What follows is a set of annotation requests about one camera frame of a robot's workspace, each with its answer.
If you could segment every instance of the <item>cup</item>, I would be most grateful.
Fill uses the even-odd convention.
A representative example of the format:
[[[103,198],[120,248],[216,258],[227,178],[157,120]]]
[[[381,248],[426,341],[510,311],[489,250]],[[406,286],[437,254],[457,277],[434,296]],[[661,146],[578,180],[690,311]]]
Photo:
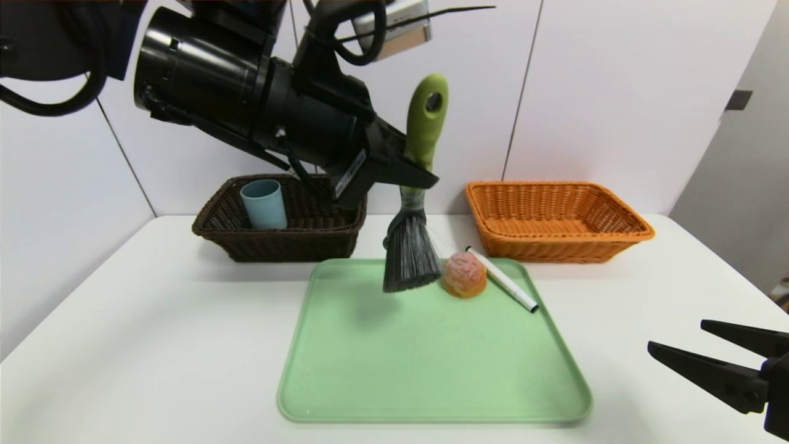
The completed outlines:
[[[247,183],[241,188],[241,201],[256,230],[282,230],[288,228],[285,204],[282,202],[282,187],[279,182],[261,179]]]

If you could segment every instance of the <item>hand brush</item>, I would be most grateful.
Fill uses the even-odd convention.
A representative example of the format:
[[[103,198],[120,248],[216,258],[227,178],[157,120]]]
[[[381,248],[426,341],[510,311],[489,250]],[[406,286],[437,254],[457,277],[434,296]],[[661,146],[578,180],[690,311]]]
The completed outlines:
[[[433,168],[436,141],[441,135],[449,104],[449,86],[441,74],[430,74],[417,86],[408,108],[404,154],[428,171]],[[441,277],[443,266],[428,234],[424,190],[400,187],[400,213],[383,240],[387,261],[383,291],[401,292],[430,284]]]

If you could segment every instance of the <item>white wall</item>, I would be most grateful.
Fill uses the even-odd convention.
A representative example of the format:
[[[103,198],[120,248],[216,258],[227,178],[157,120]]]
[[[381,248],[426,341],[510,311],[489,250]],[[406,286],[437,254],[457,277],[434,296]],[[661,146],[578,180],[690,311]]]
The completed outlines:
[[[591,180],[667,214],[775,0],[546,0],[506,180]]]
[[[71,97],[84,77],[2,79],[40,102]],[[0,107],[2,358],[153,217],[99,106],[61,118]]]
[[[789,2],[778,2],[740,89],[671,218],[763,292],[789,269]]]
[[[449,81],[449,108],[436,147],[435,173],[440,181],[426,194],[425,210],[433,214],[467,213],[463,189],[472,180],[500,180],[507,159],[518,99],[529,60],[540,0],[431,0],[431,11],[450,7],[495,5],[470,13],[432,19],[432,40],[368,66],[342,71],[367,84],[378,115],[406,129],[413,90],[430,73]],[[296,33],[301,38],[308,15],[293,3]],[[348,24],[338,36],[351,36]],[[355,43],[346,45],[358,52]],[[396,213],[398,188],[376,184],[368,211]]]
[[[136,55],[148,22],[160,6],[189,12],[175,0],[150,0],[140,19],[126,80],[107,82],[99,101],[156,214],[197,214],[227,179],[281,170],[196,128],[151,119],[147,111],[134,105]],[[287,8],[274,55],[292,60],[295,53],[293,21]]]

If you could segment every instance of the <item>green tray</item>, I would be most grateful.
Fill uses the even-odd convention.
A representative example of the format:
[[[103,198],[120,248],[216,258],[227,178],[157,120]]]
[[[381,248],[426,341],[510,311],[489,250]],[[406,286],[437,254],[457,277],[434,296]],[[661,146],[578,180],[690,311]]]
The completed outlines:
[[[310,278],[279,410],[314,423],[566,423],[592,394],[523,267],[492,259],[540,303],[494,282],[386,294],[383,260],[332,259]]]

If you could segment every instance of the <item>green brush handle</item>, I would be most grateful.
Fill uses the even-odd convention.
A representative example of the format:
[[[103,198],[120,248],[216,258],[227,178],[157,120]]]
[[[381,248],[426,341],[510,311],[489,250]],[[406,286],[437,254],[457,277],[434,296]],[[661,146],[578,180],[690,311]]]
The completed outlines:
[[[448,105],[449,85],[441,74],[425,77],[411,96],[405,154],[428,171],[433,169],[436,142],[441,135]]]

